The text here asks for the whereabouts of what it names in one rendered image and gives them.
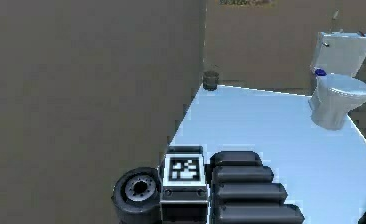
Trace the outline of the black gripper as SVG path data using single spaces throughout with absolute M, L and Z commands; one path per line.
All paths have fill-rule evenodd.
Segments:
M 118 224 L 160 224 L 160 186 L 156 168 L 139 167 L 123 174 L 111 196 Z

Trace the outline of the dark grey waste bin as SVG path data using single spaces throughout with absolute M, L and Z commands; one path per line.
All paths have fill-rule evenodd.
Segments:
M 216 71 L 205 71 L 203 73 L 203 88 L 207 91 L 214 91 L 217 89 L 219 82 L 219 73 Z

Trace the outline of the white toilet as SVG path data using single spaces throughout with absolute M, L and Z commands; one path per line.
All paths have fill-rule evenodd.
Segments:
M 366 102 L 366 83 L 356 76 L 366 58 L 366 34 L 319 32 L 310 63 L 315 90 L 309 99 L 311 120 L 327 130 L 344 126 L 348 113 Z M 316 76 L 316 69 L 326 76 Z

